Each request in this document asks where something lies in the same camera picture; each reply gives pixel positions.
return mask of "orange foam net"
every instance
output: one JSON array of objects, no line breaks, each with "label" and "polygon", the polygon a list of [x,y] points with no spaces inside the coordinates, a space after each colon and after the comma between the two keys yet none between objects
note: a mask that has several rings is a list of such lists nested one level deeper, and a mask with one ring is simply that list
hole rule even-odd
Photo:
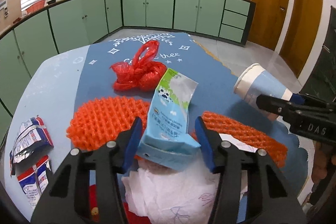
[{"label": "orange foam net", "polygon": [[75,147],[95,150],[117,138],[122,131],[129,130],[135,117],[142,120],[142,133],[147,126],[149,102],[126,97],[108,97],[88,101],[78,108],[67,137]]},{"label": "orange foam net", "polygon": [[287,147],[261,131],[210,111],[203,112],[202,119],[207,129],[218,133],[230,134],[243,143],[259,149],[265,149],[278,167],[285,166]]}]

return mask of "plastic bag handle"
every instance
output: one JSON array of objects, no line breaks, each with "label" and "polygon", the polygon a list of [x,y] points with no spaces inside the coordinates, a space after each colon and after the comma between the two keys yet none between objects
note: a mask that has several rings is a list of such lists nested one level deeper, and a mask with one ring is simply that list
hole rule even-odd
[{"label": "plastic bag handle", "polygon": [[[147,51],[143,58],[139,59],[141,54]],[[146,63],[149,63],[159,51],[159,42],[157,40],[150,40],[143,44],[142,47],[137,51],[132,60],[132,66],[134,69],[143,67]]]}]

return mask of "paper cup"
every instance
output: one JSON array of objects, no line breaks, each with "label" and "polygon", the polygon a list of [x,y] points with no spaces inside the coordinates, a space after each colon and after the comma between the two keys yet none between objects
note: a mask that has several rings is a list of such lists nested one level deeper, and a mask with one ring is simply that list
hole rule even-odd
[{"label": "paper cup", "polygon": [[274,121],[278,115],[260,110],[256,99],[260,94],[269,95],[289,101],[293,93],[258,63],[249,66],[238,78],[234,93],[238,94],[250,106],[259,110],[269,120]]}]

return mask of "screw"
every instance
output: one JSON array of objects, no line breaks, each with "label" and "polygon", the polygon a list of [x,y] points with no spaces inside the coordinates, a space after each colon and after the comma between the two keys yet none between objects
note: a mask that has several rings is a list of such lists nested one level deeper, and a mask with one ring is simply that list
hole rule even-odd
[{"label": "screw", "polygon": [[258,150],[258,154],[259,154],[260,156],[266,156],[266,155],[267,155],[267,152],[266,152],[265,149],[259,149],[259,150]]},{"label": "screw", "polygon": [[78,148],[71,149],[70,154],[72,156],[78,155],[79,154],[79,149]]},{"label": "screw", "polygon": [[116,147],[117,143],[115,141],[109,141],[107,142],[106,146],[108,148],[113,148],[113,147]]},{"label": "screw", "polygon": [[229,148],[231,146],[231,143],[228,142],[228,141],[222,141],[220,143],[221,147],[224,147],[224,148]]}]

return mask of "gray tile floor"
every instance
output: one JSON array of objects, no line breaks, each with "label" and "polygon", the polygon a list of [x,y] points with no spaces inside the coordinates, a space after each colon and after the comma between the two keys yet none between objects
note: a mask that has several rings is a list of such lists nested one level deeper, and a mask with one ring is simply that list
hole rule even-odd
[{"label": "gray tile floor", "polygon": [[[105,39],[105,41],[154,33],[163,32],[155,30],[123,29],[111,35]],[[252,42],[247,42],[245,47],[238,47],[222,41],[197,37],[194,35],[193,39],[207,48],[214,56],[218,57],[219,60],[221,60],[221,62],[236,76],[239,76],[253,63],[259,63],[291,92],[297,93],[302,88],[302,85],[284,60],[276,52],[273,52],[268,48]]]}]

